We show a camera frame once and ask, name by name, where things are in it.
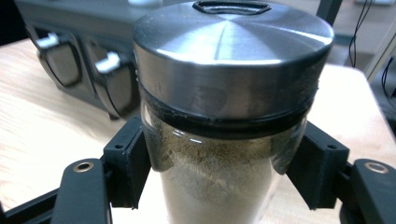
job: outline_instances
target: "table surface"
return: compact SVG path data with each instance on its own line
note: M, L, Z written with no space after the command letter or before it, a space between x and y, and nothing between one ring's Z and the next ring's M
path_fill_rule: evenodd
M364 74L326 64L308 119L368 158L396 167L396 145ZM24 40L0 48L0 201L7 211L59 187L64 168L99 158L124 124L59 91ZM140 209L113 209L118 223L167 223L159 174L150 172ZM310 211L286 176L262 223L339 223L335 209Z

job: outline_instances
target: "metal screw head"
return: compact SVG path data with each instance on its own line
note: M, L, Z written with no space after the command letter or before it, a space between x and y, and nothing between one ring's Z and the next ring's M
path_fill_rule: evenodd
M369 162L366 162L364 164L364 166L373 172L383 174L383 175L387 174L389 172L387 167L385 167L384 165L381 165L379 163L376 163L376 162L369 161Z
M84 161L84 162L82 162L82 163L80 163L80 164L75 165L75 166L73 167L73 170L74 170L76 173L83 173L83 172L86 172L86 171L91 170L92 167L93 167L93 163L92 163L92 162L90 162L90 161Z

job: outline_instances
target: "stainless steel lid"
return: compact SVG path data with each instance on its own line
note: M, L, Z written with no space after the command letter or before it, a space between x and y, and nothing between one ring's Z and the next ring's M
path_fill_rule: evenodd
M322 19L258 1L164 7L133 33L143 96L209 124L303 116L333 41Z

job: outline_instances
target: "ground spice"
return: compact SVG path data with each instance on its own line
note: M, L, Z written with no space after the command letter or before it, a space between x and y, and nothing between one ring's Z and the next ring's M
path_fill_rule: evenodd
M285 151L293 131L219 140L184 133L152 115L148 119L148 150L153 169L162 172L170 223L255 222L274 174L271 156Z

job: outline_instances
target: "black plastic bracket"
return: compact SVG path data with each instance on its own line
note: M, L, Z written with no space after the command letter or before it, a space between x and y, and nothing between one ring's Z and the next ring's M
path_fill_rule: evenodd
M50 223L57 194L55 189L5 213L2 211L0 223Z
M388 224L396 220L396 170L383 162L356 160L339 173L334 192L343 202L342 224Z
M113 175L107 182L112 207L138 208L151 163L140 117L133 117L105 146L104 163Z
M64 169L51 223L111 223L100 160L76 161Z
M286 174L311 210L334 208L334 178L347 164L349 149L308 122Z

